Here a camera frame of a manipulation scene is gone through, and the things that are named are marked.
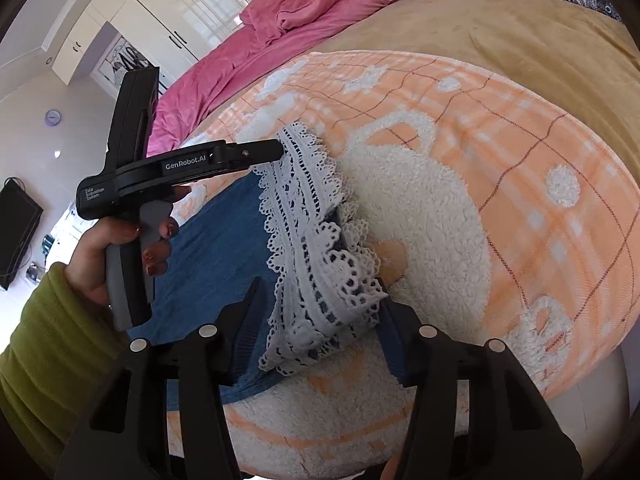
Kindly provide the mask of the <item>left green sleeve forearm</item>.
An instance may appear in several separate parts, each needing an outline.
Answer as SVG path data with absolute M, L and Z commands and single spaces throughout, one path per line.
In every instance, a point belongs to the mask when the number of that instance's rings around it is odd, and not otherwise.
M 2 414 L 49 476 L 126 341 L 76 296 L 65 269 L 50 267 L 1 353 Z

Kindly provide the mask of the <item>left hand red nails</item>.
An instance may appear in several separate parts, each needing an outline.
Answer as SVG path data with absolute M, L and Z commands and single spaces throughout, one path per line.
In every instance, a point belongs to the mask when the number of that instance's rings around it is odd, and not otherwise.
M 158 226 L 160 240 L 141 254 L 145 274 L 159 276 L 168 269 L 170 241 L 178 234 L 174 218 L 166 218 Z M 103 218 L 81 237 L 70 263 L 64 270 L 66 282 L 89 309 L 106 311 L 111 303 L 105 278 L 105 251 L 112 245 L 128 244 L 139 236 L 139 228 L 128 221 Z

